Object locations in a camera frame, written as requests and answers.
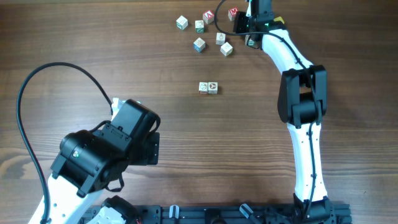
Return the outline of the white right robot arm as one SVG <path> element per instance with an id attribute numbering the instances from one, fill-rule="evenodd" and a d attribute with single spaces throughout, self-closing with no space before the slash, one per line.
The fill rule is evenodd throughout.
<path id="1" fill-rule="evenodd" d="M 326 69 L 298 51 L 284 23 L 275 19 L 271 1 L 249 1 L 247 11 L 237 14 L 233 31 L 260 42 L 281 73 L 277 110 L 294 149 L 293 216 L 299 223 L 323 222 L 330 217 L 319 143 L 327 109 Z"/>

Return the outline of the yellow soccer ball J block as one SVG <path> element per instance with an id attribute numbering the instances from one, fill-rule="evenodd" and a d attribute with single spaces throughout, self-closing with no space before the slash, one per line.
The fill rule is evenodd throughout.
<path id="1" fill-rule="evenodd" d="M 208 94 L 216 95 L 218 93 L 218 83 L 208 82 Z"/>

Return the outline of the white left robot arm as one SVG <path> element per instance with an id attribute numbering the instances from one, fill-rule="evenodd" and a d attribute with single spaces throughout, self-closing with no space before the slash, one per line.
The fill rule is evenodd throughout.
<path id="1" fill-rule="evenodd" d="M 159 115 L 134 100 L 113 106 L 118 111 L 111 120 L 62 139 L 51 165 L 48 195 L 30 223 L 76 223 L 110 182 L 124 186 L 128 166 L 158 163 Z"/>

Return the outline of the red 6 baseball block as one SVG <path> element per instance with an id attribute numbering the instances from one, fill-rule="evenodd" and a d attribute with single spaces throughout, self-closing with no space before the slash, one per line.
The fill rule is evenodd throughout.
<path id="1" fill-rule="evenodd" d="M 199 94 L 207 95 L 208 94 L 208 83 L 207 82 L 200 82 L 198 87 Z"/>

